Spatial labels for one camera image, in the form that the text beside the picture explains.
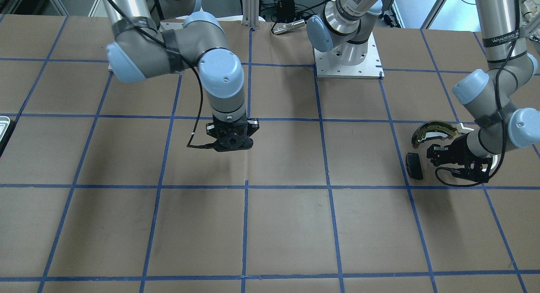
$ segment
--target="cable connector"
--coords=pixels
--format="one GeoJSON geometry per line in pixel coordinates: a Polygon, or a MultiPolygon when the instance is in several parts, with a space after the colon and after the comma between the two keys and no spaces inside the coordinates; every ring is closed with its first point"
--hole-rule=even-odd
{"type": "Polygon", "coordinates": [[[272,29],[274,35],[281,35],[285,32],[293,31],[295,29],[301,28],[305,25],[305,20],[298,20],[294,22],[289,22],[281,27],[272,29]]]}

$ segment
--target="metal base plate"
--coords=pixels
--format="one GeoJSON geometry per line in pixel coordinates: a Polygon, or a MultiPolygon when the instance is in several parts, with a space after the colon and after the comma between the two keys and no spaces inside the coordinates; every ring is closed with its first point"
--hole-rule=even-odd
{"type": "Polygon", "coordinates": [[[368,45],[370,48],[364,62],[353,66],[340,64],[339,57],[331,55],[335,52],[320,52],[314,49],[317,76],[320,78],[348,79],[378,79],[384,77],[373,33],[370,35],[368,45]]]}

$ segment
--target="black strap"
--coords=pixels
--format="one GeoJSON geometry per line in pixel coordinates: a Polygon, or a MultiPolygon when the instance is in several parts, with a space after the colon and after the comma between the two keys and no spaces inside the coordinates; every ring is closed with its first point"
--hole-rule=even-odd
{"type": "Polygon", "coordinates": [[[491,116],[483,116],[482,118],[475,119],[474,122],[478,124],[481,128],[488,128],[494,124],[497,124],[505,119],[505,116],[507,114],[510,114],[517,110],[517,106],[510,102],[507,105],[505,105],[500,110],[494,112],[491,116]]]}
{"type": "Polygon", "coordinates": [[[167,47],[170,73],[179,73],[184,70],[180,49],[174,29],[162,32],[163,41],[167,47]]]}
{"type": "Polygon", "coordinates": [[[130,18],[122,18],[120,21],[115,22],[112,25],[112,33],[116,38],[120,33],[135,27],[149,28],[157,31],[156,23],[153,20],[146,18],[145,16],[132,16],[130,18]]]}
{"type": "Polygon", "coordinates": [[[482,42],[484,43],[484,47],[489,48],[489,47],[502,45],[504,43],[509,43],[519,38],[524,38],[526,35],[527,35],[527,28],[523,26],[518,30],[510,31],[509,33],[505,33],[497,37],[492,37],[489,39],[482,39],[482,42]]]}

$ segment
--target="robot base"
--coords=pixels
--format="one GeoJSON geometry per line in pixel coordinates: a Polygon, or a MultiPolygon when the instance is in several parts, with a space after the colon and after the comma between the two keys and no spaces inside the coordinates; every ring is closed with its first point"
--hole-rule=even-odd
{"type": "Polygon", "coordinates": [[[377,46],[373,33],[368,40],[370,50],[366,59],[358,65],[343,65],[339,63],[339,57],[330,55],[334,52],[315,51],[317,76],[320,78],[347,78],[347,79],[378,79],[384,77],[381,59],[378,56],[377,46]]]}

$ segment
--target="velcro strap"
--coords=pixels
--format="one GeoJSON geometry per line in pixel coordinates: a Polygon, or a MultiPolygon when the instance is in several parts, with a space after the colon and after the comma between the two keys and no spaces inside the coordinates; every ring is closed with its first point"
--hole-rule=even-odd
{"type": "Polygon", "coordinates": [[[169,60],[170,73],[180,73],[184,70],[182,55],[178,48],[176,33],[174,30],[162,32],[163,41],[167,48],[167,57],[169,60]]]}
{"type": "Polygon", "coordinates": [[[131,18],[122,18],[120,21],[115,22],[112,25],[112,33],[116,38],[120,33],[135,27],[149,28],[154,31],[157,30],[156,23],[153,20],[144,16],[132,16],[131,18]]]}
{"type": "Polygon", "coordinates": [[[507,114],[511,114],[517,110],[517,106],[513,102],[508,103],[500,110],[494,112],[491,116],[483,116],[482,118],[475,119],[474,122],[481,128],[488,128],[494,124],[501,122],[507,114]]]}
{"type": "Polygon", "coordinates": [[[519,38],[524,38],[526,37],[526,35],[527,35],[527,28],[523,26],[518,30],[510,31],[509,33],[505,33],[504,35],[499,35],[498,37],[482,39],[482,42],[484,43],[484,47],[489,48],[489,47],[502,45],[504,43],[509,43],[519,38]]]}

